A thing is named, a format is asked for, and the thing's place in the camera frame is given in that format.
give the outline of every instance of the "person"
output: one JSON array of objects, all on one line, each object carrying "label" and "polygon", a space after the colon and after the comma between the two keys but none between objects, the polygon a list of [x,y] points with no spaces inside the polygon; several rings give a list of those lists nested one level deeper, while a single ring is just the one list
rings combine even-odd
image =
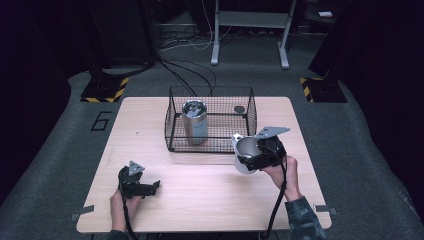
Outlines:
[{"label": "person", "polygon": [[[287,200],[285,207],[289,219],[291,239],[326,239],[326,234],[319,223],[318,217],[312,210],[305,196],[302,195],[299,189],[297,165],[298,162],[294,157],[286,156],[283,159],[283,164],[287,169],[286,180],[287,186],[284,196]],[[267,173],[274,184],[281,189],[284,175],[280,166],[266,167],[261,171]],[[129,219],[134,217],[137,206],[140,203],[141,197],[133,197],[127,199]],[[112,230],[108,235],[108,240],[127,240],[129,237],[125,234],[126,224],[124,218],[123,204],[121,192],[116,192],[110,198]],[[186,234],[161,234],[161,240],[168,239],[258,239],[258,235],[252,233],[200,233],[197,236],[187,237]]]}]

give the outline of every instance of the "human hand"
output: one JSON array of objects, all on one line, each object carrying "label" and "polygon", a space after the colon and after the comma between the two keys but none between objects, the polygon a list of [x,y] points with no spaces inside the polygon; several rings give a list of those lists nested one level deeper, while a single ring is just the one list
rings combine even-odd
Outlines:
[{"label": "human hand", "polygon": [[[287,201],[290,202],[302,196],[299,190],[297,160],[294,157],[285,156],[283,158],[282,164],[287,170],[286,171],[287,186],[284,192],[284,196],[286,197]],[[271,177],[274,184],[279,189],[281,189],[281,185],[283,184],[283,181],[284,181],[284,174],[283,174],[283,169],[281,168],[281,166],[275,166],[275,167],[269,166],[261,170],[266,172]]]},{"label": "human hand", "polygon": [[[133,198],[126,200],[126,205],[128,208],[128,217],[130,221],[134,218],[135,212],[137,211],[137,207],[140,201],[141,196],[134,196]],[[115,193],[110,197],[110,215],[112,217],[112,230],[125,232],[127,229],[127,225],[125,222],[122,195],[119,189],[117,189]]]}]

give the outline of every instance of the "metal can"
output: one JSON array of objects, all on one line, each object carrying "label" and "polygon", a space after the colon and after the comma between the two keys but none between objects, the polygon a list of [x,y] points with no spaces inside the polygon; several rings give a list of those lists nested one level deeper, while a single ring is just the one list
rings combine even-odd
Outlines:
[{"label": "metal can", "polygon": [[206,104],[200,100],[188,100],[183,105],[184,129],[191,144],[201,144],[208,137],[206,110]]}]

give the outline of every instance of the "sleeve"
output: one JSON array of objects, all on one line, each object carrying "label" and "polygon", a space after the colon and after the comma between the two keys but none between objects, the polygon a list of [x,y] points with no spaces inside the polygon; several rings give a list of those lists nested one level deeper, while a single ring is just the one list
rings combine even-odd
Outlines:
[{"label": "sleeve", "polygon": [[118,230],[112,230],[107,235],[106,240],[128,240],[129,237],[126,233],[118,231]]},{"label": "sleeve", "polygon": [[285,205],[289,218],[291,239],[327,239],[317,215],[304,196],[286,202]]}]

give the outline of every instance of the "black wire cage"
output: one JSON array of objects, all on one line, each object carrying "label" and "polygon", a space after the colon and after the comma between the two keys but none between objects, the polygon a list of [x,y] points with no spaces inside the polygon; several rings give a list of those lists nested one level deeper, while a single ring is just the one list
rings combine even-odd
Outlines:
[{"label": "black wire cage", "polygon": [[[206,105],[207,136],[187,136],[183,105],[192,100]],[[256,134],[257,114],[251,87],[172,86],[165,119],[165,140],[171,152],[233,153],[231,136]]]}]

